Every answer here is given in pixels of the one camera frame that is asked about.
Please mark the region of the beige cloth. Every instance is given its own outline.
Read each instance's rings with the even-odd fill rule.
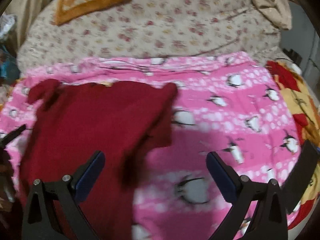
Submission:
[[[5,12],[18,17],[15,32],[13,32],[6,47],[10,52],[17,52],[26,39],[28,30],[41,10],[49,4],[50,0],[12,0]]]
[[[291,11],[288,0],[252,0],[257,9],[275,26],[291,29]]]

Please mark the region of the bed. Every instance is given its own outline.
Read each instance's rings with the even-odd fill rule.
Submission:
[[[84,57],[151,57],[162,63],[170,57],[216,59],[216,55],[247,51],[256,65],[287,58],[278,47],[279,28],[252,0],[168,1],[132,0],[56,26],[54,0],[38,15],[19,49],[19,69],[28,76],[35,67],[44,66],[50,74],[56,63],[78,65]],[[295,212],[290,221],[297,215]]]

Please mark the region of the penguin print blanket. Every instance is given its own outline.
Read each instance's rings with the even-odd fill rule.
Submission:
[[[112,85],[118,80],[154,87],[168,82],[177,85],[172,145],[148,154],[147,178],[135,192],[134,240],[207,240],[211,236],[231,205],[207,171],[208,152],[216,151],[239,175],[259,182],[276,178],[280,184],[300,154],[295,123],[277,85],[268,70],[245,52],[168,59],[86,58],[78,65],[30,70],[1,112],[2,136],[24,123],[32,129],[40,102],[28,105],[27,94],[48,78],[60,80],[61,85]],[[25,131],[7,147],[16,185],[29,133]],[[253,210],[254,205],[236,237],[245,232]],[[295,216],[296,212],[288,216],[288,222]]]

